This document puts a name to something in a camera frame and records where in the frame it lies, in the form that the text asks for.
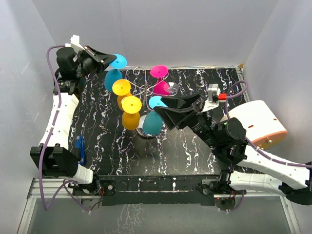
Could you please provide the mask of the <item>clear wine glass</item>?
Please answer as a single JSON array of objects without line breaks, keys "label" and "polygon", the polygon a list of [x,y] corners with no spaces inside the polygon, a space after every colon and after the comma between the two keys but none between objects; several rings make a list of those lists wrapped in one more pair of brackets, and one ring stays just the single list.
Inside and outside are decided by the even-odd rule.
[{"label": "clear wine glass", "polygon": [[167,82],[164,85],[164,90],[168,92],[171,96],[174,96],[179,91],[179,86],[174,82]]}]

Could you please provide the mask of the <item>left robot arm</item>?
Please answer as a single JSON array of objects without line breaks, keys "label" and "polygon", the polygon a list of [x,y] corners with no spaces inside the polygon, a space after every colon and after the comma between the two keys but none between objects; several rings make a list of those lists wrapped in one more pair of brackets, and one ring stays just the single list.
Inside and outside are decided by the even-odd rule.
[{"label": "left robot arm", "polygon": [[105,71],[117,57],[88,46],[57,48],[58,69],[52,72],[55,85],[53,107],[44,135],[38,146],[31,147],[30,157],[40,178],[50,176],[71,180],[80,189],[94,195],[100,191],[101,183],[94,171],[81,165],[78,157],[69,151],[69,133],[86,77],[93,71]]}]

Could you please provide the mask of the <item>magenta wine glass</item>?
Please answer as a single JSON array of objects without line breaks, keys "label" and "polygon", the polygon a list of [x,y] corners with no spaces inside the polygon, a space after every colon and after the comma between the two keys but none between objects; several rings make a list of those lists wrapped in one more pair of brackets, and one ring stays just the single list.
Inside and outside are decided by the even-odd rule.
[{"label": "magenta wine glass", "polygon": [[152,77],[157,78],[157,81],[153,87],[153,92],[156,95],[160,96],[168,96],[170,93],[168,92],[169,85],[164,79],[168,75],[168,68],[163,65],[154,66],[150,70],[150,74]]}]

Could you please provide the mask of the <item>orange wine glass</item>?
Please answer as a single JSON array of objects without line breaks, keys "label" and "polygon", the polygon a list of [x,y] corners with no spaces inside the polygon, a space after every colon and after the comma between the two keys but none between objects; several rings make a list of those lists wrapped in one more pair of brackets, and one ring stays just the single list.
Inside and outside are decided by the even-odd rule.
[{"label": "orange wine glass", "polygon": [[135,130],[139,126],[142,102],[135,96],[125,97],[121,102],[123,108],[122,125],[127,130]]},{"label": "orange wine glass", "polygon": [[113,86],[113,93],[117,95],[117,104],[120,110],[123,111],[122,108],[122,103],[121,101],[126,98],[131,96],[132,94],[130,93],[131,90],[131,84],[128,80],[126,79],[119,79],[114,82]]}]

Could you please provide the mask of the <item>blue wine glass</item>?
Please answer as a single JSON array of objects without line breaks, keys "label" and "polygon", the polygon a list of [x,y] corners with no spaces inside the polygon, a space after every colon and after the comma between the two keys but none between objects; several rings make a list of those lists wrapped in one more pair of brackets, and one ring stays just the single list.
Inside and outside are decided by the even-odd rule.
[{"label": "blue wine glass", "polygon": [[120,54],[115,54],[117,57],[113,62],[110,63],[112,69],[108,71],[104,79],[104,87],[109,91],[113,91],[113,84],[122,79],[122,73],[120,69],[123,69],[127,66],[127,59]]},{"label": "blue wine glass", "polygon": [[161,96],[153,96],[148,101],[149,107],[152,109],[143,122],[142,129],[145,134],[158,135],[161,132],[163,120],[159,114],[154,110],[155,107],[167,107],[161,100]]}]

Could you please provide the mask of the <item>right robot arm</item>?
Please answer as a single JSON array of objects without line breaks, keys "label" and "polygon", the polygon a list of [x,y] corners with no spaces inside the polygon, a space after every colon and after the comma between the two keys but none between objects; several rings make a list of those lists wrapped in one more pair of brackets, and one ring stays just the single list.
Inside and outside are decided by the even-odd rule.
[{"label": "right robot arm", "polygon": [[300,205],[312,203],[312,164],[297,164],[268,154],[246,138],[246,129],[235,117],[213,124],[206,111],[227,103],[226,94],[195,103],[200,95],[162,97],[165,106],[155,106],[169,130],[189,127],[212,153],[227,165],[248,167],[257,174],[223,170],[217,181],[198,184],[202,193],[227,194],[233,191],[255,190],[284,196]]}]

